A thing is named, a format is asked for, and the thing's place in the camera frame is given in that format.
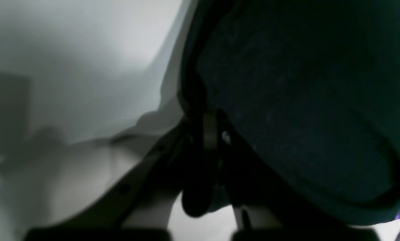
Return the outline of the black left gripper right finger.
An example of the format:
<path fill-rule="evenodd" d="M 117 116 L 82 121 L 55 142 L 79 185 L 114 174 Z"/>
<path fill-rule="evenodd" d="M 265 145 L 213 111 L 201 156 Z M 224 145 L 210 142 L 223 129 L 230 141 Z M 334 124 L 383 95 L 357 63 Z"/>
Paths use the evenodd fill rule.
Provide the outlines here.
<path fill-rule="evenodd" d="M 222 181 L 238 232 L 234 241 L 378 241 L 370 228 L 351 228 L 291 188 L 217 112 Z"/>

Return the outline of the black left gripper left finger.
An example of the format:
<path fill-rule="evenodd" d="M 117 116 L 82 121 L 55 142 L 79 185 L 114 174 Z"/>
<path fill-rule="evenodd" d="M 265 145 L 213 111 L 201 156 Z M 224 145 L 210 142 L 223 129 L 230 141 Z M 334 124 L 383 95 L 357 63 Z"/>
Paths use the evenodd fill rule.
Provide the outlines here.
<path fill-rule="evenodd" d="M 185 117 L 98 201 L 68 221 L 32 229 L 26 241 L 171 241 L 172 206 L 202 180 L 203 121 Z"/>

